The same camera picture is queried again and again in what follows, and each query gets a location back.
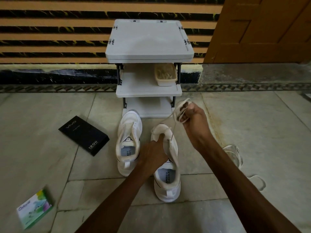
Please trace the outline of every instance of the shoelace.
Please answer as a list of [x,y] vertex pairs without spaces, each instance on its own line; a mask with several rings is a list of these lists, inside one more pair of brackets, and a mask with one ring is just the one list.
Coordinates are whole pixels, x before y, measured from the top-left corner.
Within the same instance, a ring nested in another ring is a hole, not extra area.
[[[242,165],[243,165],[243,159],[240,155],[240,151],[239,151],[239,148],[236,146],[236,145],[227,145],[225,146],[224,148],[222,148],[226,153],[227,152],[230,152],[230,153],[233,153],[239,160],[239,165],[237,166],[239,169],[241,169]],[[266,182],[258,175],[254,174],[254,175],[251,175],[251,176],[246,176],[248,179],[251,179],[253,177],[258,177],[261,181],[262,181],[262,187],[259,188],[258,190],[261,192],[263,191],[265,188],[266,188]]]
[[177,124],[178,122],[180,122],[181,124],[183,124],[183,123],[185,123],[185,122],[189,119],[189,118],[187,117],[184,121],[182,121],[182,122],[180,121],[181,118],[183,117],[183,115],[185,114],[186,109],[188,108],[188,106],[182,108],[182,107],[184,106],[184,104],[187,103],[187,102],[188,102],[188,104],[191,103],[191,99],[190,99],[190,98],[187,98],[187,99],[185,99],[184,101],[180,102],[180,103],[177,105],[177,107],[175,107],[174,111],[173,111],[166,119],[164,119],[164,120],[162,120],[161,122],[159,122],[159,124],[160,124],[160,123],[163,123],[164,121],[168,120],[171,116],[173,116],[173,119],[174,119],[175,124],[174,124],[173,130],[172,130],[172,137],[171,137],[170,140],[173,139],[176,124]]

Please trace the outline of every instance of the sneaker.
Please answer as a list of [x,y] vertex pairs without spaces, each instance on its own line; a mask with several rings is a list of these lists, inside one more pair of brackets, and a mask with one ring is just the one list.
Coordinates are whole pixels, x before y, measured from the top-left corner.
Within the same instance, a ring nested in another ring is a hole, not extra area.
[[175,201],[180,194],[180,171],[177,159],[177,143],[171,129],[161,123],[151,131],[151,141],[157,141],[161,133],[165,134],[163,148],[168,161],[154,173],[154,188],[157,197],[166,202]]
[[118,170],[123,176],[130,175],[136,166],[141,134],[142,121],[138,113],[128,111],[121,119],[116,145]]

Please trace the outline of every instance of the hand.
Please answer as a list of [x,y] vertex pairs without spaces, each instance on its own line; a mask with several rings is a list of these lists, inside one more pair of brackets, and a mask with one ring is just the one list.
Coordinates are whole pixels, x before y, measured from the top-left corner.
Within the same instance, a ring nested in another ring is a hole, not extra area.
[[187,106],[188,108],[185,110],[180,121],[183,122],[189,118],[184,123],[184,128],[193,147],[201,153],[203,152],[202,149],[204,149],[204,143],[214,138],[208,126],[204,110],[195,103],[188,104],[188,102],[186,102],[180,110]]
[[168,160],[168,156],[163,149],[164,137],[165,135],[162,133],[158,141],[150,141],[140,148],[137,166],[143,168],[148,177]]

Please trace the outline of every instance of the forearm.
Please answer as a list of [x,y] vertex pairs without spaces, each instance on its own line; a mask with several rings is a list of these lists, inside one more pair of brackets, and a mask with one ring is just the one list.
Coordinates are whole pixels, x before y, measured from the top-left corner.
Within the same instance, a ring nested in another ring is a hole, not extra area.
[[150,176],[143,166],[136,166],[81,225],[77,232],[117,232],[140,187]]
[[226,192],[247,232],[299,232],[234,165],[220,145],[206,139],[201,155]]

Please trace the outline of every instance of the white shoe rack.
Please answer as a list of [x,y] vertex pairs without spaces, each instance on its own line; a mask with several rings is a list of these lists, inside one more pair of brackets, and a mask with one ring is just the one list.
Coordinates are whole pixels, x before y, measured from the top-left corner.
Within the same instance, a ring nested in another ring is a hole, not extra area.
[[[194,51],[179,21],[117,19],[106,49],[109,63],[117,66],[116,95],[123,98],[123,115],[136,111],[141,118],[166,118],[181,96],[182,62],[190,62]],[[160,87],[155,63],[174,63],[177,81]]]

